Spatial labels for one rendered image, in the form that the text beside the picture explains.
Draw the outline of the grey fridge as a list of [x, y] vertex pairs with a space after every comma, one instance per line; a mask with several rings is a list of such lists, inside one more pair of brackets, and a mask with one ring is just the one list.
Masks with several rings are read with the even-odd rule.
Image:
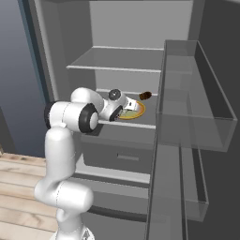
[[[94, 46], [162, 49], [164, 53], [166, 40], [187, 39], [193, 9], [193, 0], [18, 1], [41, 73], [46, 106], [55, 101], [70, 101], [72, 92], [79, 87], [96, 92], [149, 91], [158, 96], [161, 71], [67, 69], [67, 66]], [[98, 123], [90, 133], [73, 134], [76, 171], [69, 180], [93, 191], [93, 204], [81, 218], [95, 240], [144, 240], [151, 172], [86, 165], [82, 135], [154, 146], [156, 128]]]

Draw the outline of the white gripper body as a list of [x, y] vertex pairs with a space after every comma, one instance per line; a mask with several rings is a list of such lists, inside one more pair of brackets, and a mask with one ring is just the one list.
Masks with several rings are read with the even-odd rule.
[[135, 111], [135, 112], [138, 111], [138, 102], [135, 99], [128, 97], [125, 109], [129, 111]]

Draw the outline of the clear door bin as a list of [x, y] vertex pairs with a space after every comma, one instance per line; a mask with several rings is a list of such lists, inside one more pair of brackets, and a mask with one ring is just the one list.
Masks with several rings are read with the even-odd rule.
[[182, 164], [187, 218], [203, 222], [209, 200], [201, 151], [199, 149], [182, 148]]
[[236, 124], [200, 42], [167, 40], [157, 97], [157, 142], [226, 152]]

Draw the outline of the brown round food item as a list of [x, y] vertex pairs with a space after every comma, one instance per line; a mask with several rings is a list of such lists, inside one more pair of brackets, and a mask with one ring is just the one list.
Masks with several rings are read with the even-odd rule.
[[152, 96], [152, 93], [149, 91], [143, 92], [139, 94], [140, 100], [147, 100]]

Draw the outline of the grey fridge door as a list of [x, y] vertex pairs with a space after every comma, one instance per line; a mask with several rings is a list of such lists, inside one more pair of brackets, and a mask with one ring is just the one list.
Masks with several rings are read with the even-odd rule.
[[144, 240], [240, 240], [240, 0], [164, 43]]

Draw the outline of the grey fridge drawer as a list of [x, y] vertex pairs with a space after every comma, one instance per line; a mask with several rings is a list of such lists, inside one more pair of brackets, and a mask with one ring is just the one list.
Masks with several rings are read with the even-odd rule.
[[84, 163], [88, 166], [135, 173], [150, 173], [154, 146], [151, 143], [102, 139], [82, 135]]

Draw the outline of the yellow plate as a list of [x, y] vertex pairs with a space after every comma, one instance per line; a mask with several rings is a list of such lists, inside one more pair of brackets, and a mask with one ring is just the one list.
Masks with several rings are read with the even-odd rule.
[[142, 116], [145, 112], [145, 106], [138, 101], [137, 102], [137, 110], [132, 111], [132, 110], [123, 110], [121, 114], [119, 115], [119, 118], [122, 120], [130, 120], [130, 119], [135, 119], [140, 116]]

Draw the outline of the grey fridge shelf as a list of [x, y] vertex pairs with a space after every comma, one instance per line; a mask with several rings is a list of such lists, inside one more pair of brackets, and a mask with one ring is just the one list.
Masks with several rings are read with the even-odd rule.
[[159, 73], [162, 49], [94, 46], [67, 66], [67, 69], [94, 69]]
[[[104, 98], [108, 98], [109, 89], [97, 89], [97, 92]], [[141, 101], [137, 92], [124, 92], [127, 97], [133, 98], [142, 102], [145, 106], [145, 112], [138, 118], [130, 120], [116, 119], [113, 122], [100, 119], [100, 124], [124, 126], [124, 127], [135, 127], [135, 128], [156, 128], [156, 106], [158, 100], [158, 94], [152, 94], [149, 99]]]

